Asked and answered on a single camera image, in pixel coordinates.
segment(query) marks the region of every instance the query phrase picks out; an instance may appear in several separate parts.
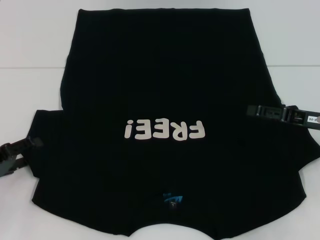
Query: label tag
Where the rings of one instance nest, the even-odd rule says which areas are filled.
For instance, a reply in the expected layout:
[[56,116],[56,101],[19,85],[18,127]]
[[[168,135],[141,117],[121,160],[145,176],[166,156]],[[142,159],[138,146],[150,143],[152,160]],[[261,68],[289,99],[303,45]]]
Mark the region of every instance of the label tag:
[[314,123],[314,124],[320,124],[320,122],[317,121],[317,118],[320,118],[319,116],[308,116],[308,123]]

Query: white background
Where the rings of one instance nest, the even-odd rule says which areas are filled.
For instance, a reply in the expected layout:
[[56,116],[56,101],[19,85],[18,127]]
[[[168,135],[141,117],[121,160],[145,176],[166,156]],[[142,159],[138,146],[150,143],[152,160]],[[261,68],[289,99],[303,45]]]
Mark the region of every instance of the white background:
[[[286,105],[320,112],[318,0],[0,0],[0,145],[26,137],[38,109],[59,110],[59,88],[79,9],[250,8],[277,93]],[[320,143],[320,131],[311,130]],[[320,161],[300,171],[307,198],[294,211],[235,240],[319,240]],[[31,202],[29,168],[0,178],[1,240],[209,240],[161,224],[130,238],[98,232]]]

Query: black fabric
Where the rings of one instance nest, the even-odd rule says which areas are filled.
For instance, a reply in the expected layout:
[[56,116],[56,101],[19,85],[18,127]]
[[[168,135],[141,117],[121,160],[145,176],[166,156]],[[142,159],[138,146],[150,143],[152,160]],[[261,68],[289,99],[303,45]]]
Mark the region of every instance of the black fabric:
[[[232,238],[296,208],[298,171],[320,157],[307,129],[246,116],[281,106],[248,9],[80,10],[61,101],[29,132],[46,146],[24,154],[32,201],[106,233],[171,223]],[[161,118],[186,139],[174,124],[154,137]],[[138,120],[151,138],[136,139]]]

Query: white table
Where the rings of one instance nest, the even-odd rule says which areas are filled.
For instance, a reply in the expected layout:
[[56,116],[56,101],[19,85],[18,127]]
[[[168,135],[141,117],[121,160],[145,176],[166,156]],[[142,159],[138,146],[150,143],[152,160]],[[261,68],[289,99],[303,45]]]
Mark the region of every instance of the white table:
[[[61,109],[60,83],[79,9],[250,8],[277,93],[286,105],[320,112],[320,2],[317,0],[0,0],[0,145],[26,137],[38,109]],[[320,143],[320,131],[311,130]],[[307,198],[288,215],[235,240],[319,240],[320,161],[300,171]],[[29,168],[0,178],[1,240],[121,240],[50,214],[31,202]],[[160,224],[131,240],[209,240]]]

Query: white lettering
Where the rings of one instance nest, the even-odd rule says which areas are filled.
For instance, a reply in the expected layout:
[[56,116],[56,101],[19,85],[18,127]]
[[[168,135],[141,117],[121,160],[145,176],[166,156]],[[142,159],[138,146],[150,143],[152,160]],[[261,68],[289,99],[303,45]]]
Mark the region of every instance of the white lettering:
[[136,134],[135,139],[146,140],[151,138],[151,123],[148,119],[139,119],[136,121],[138,124],[143,124],[142,126],[136,126],[137,131],[144,131],[144,134]]
[[128,120],[127,123],[128,123],[129,125],[125,126],[125,132],[124,132],[124,137],[125,137],[126,139],[130,138],[130,136],[131,136],[131,130],[132,130],[131,124],[133,124],[134,121]]
[[155,129],[162,130],[162,132],[155,131],[153,133],[153,137],[157,139],[167,139],[169,138],[169,119],[167,118],[160,118],[155,120],[156,123],[163,123],[163,124],[156,124],[154,125]]
[[191,132],[189,134],[189,138],[191,139],[201,139],[204,138],[206,135],[204,125],[202,121],[196,121],[196,126],[190,126],[192,131],[197,130],[198,132]]
[[175,140],[177,140],[177,141],[187,140],[188,128],[187,128],[187,124],[184,121],[181,122],[181,126],[179,126],[175,122],[172,122],[170,125],[175,128],[175,130],[173,131],[173,134],[172,134],[172,136]]

